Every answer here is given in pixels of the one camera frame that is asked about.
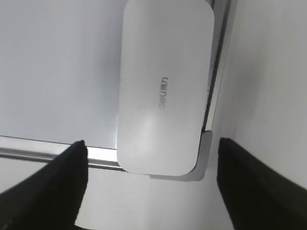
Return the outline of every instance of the white wall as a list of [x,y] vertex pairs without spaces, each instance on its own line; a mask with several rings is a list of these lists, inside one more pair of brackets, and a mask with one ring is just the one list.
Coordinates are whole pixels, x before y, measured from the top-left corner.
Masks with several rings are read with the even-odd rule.
[[238,0],[221,135],[307,188],[307,2]]

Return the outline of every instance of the white surface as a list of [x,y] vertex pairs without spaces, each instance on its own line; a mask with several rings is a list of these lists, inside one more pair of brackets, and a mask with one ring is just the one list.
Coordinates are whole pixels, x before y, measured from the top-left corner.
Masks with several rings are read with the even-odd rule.
[[118,162],[180,176],[197,161],[213,38],[204,0],[130,0],[124,13]]
[[0,135],[116,148],[127,0],[0,0]]
[[221,134],[307,188],[307,2],[239,0]]

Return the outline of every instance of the white device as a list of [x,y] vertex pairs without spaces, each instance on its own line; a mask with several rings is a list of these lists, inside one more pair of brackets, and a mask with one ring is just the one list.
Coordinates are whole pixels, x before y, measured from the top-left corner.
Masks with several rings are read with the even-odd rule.
[[205,0],[130,0],[124,12],[117,157],[180,176],[198,156],[214,14]]

